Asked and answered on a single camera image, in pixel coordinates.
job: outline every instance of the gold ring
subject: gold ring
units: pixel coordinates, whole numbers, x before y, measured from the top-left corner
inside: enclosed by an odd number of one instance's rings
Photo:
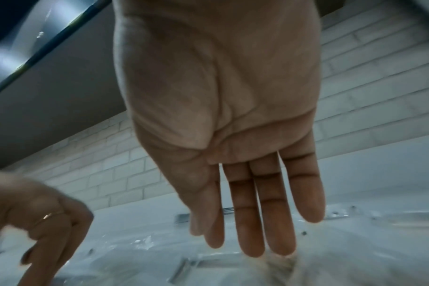
[[[45,215],[44,217],[42,217],[41,219],[39,219],[38,221],[36,221],[33,226],[31,227],[32,229],[35,228],[37,225],[41,224],[42,222],[52,218],[53,216],[56,215],[61,215],[61,214],[65,214],[65,212],[60,211],[60,212],[50,212],[47,215]]]

